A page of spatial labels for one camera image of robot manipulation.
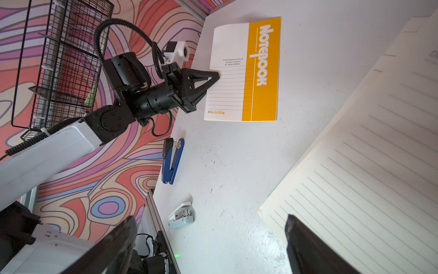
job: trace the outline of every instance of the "notebook page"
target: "notebook page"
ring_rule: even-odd
[[[435,14],[260,208],[284,241],[294,214],[361,273],[438,272],[437,32]]]
[[[396,58],[404,56],[407,51],[409,51],[412,41],[415,41],[418,38],[420,31],[429,25],[429,18],[430,16],[421,16],[412,17],[409,19],[400,34],[394,40],[394,43],[385,52],[385,54],[379,58],[376,64],[374,64],[373,68],[367,73],[353,94],[349,97],[349,99],[345,102],[345,104],[341,107],[339,112],[333,117],[325,129],[320,133],[312,145],[306,150],[302,157],[297,161],[295,166],[299,165],[300,162],[307,156],[307,154],[312,151],[315,145],[319,143],[319,140],[321,140],[325,134],[332,129],[332,127],[339,121],[345,112],[348,111],[356,102],[357,98],[363,94],[363,92],[370,89],[373,85],[379,83],[381,73],[385,71],[386,68],[396,60]]]
[[[215,28],[210,69],[219,72],[220,79],[208,89],[206,119],[219,116],[225,121],[242,120],[248,30],[249,24]]]

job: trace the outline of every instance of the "yellow notebook cover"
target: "yellow notebook cover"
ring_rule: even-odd
[[[275,121],[281,17],[215,28],[204,120]]]

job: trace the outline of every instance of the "coiled cable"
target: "coiled cable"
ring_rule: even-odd
[[[74,118],[68,118],[65,119],[64,121],[59,122],[58,124],[54,125],[53,127],[47,129],[47,132],[49,135],[52,135],[53,133],[61,130],[62,128],[76,122],[77,120],[81,119],[82,117],[74,117]],[[17,154],[20,151],[25,150],[28,147],[33,146],[34,144],[44,140],[45,138],[47,138],[49,135],[47,135],[46,133],[42,132],[39,133],[37,136],[30,138],[29,140],[26,140],[24,142],[22,142],[21,144],[18,144],[16,146],[11,147],[10,149],[7,149],[5,151],[6,155],[4,155],[3,157],[0,158],[0,160],[4,159],[6,156],[12,156],[14,154]]]
[[[97,26],[95,32],[94,32],[94,48],[97,53],[97,57],[99,58],[100,62],[103,63],[103,55],[102,50],[100,48],[100,34],[109,26],[111,25],[122,25],[125,27],[128,27],[138,33],[152,48],[152,60],[154,61],[155,71],[157,72],[157,75],[160,79],[163,79],[163,74],[161,72],[160,64],[164,64],[164,58],[161,54],[161,51],[158,48],[158,45],[156,42],[153,42],[147,35],[144,33],[139,27],[132,24],[129,21],[120,19],[120,18],[111,18],[106,19],[105,21],[102,21],[99,26]]]

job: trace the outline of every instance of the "lined paper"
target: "lined paper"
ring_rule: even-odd
[[[438,273],[438,14],[422,26],[260,208],[285,242],[294,214],[361,273]]]

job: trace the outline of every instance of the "white stapler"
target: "white stapler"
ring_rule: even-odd
[[[170,229],[180,228],[194,222],[193,215],[190,213],[190,206],[191,202],[183,202],[169,215]]]

